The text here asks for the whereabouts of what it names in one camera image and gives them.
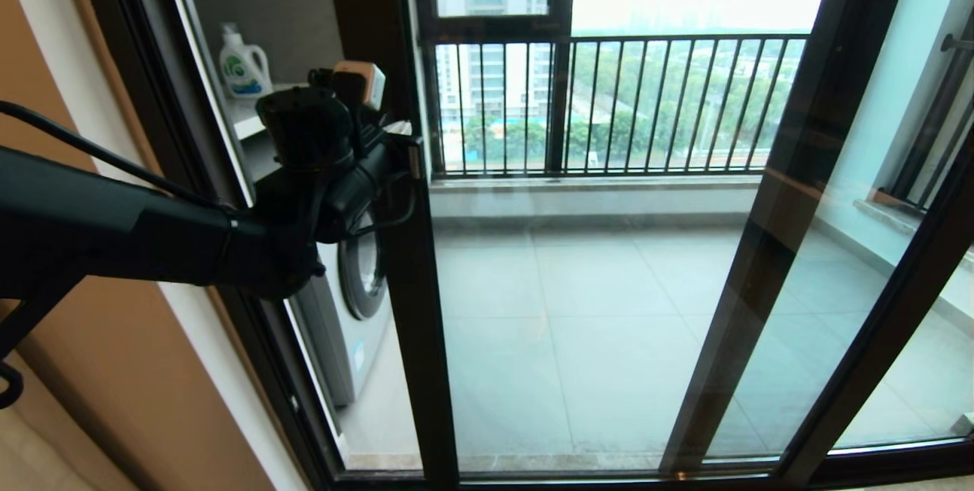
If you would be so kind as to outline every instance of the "beige wall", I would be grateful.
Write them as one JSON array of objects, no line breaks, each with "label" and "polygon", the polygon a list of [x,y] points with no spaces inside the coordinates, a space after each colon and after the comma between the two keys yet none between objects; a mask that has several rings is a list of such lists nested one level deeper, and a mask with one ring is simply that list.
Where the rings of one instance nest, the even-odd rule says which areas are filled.
[{"label": "beige wall", "polygon": [[[0,16],[0,98],[75,128],[20,2]],[[4,116],[0,145],[95,171]],[[139,488],[272,489],[157,284],[88,277],[18,351]]]}]

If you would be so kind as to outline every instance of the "white bottle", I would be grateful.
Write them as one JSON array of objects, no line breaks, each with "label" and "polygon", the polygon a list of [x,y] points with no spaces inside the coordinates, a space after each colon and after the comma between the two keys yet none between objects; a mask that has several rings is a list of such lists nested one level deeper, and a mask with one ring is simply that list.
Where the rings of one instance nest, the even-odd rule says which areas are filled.
[{"label": "white bottle", "polygon": [[245,44],[235,23],[223,23],[222,26],[220,72],[230,95],[237,99],[257,99],[274,91],[264,50]]}]

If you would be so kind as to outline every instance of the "washing machine door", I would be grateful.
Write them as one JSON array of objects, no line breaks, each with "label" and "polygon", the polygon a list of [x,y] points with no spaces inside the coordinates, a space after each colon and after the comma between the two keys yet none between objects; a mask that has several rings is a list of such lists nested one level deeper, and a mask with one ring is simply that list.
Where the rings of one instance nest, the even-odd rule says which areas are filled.
[{"label": "washing machine door", "polygon": [[[358,227],[373,223],[372,211],[362,214]],[[345,239],[338,244],[338,276],[345,306],[359,320],[368,320],[379,311],[386,294],[386,270],[375,233]]]}]

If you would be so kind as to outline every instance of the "white shelf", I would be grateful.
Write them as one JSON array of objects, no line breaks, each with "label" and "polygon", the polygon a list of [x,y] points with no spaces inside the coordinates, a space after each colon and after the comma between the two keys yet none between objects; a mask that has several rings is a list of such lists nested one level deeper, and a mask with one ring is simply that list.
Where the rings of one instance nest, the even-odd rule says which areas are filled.
[{"label": "white shelf", "polygon": [[[294,86],[305,86],[302,83],[275,83],[274,90],[294,88]],[[233,99],[227,96],[227,117],[234,124],[234,133],[237,133],[237,140],[243,141],[247,137],[264,131],[264,124],[257,116],[257,99]]]}]

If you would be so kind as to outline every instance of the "tiled floor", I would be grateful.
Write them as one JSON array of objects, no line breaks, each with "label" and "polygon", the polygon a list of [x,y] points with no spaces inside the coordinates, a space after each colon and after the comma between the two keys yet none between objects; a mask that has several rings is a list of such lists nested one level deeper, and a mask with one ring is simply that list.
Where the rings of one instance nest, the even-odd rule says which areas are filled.
[{"label": "tiled floor", "polygon": [[[740,228],[438,228],[460,466],[654,467],[691,378]],[[811,231],[710,455],[778,454],[886,279]],[[974,411],[971,330],[931,313],[839,445],[950,435]],[[377,364],[399,364],[396,334]],[[352,452],[411,457],[404,381],[376,369],[343,414]],[[372,411],[383,409],[372,418]],[[363,463],[371,463],[361,457]]]}]

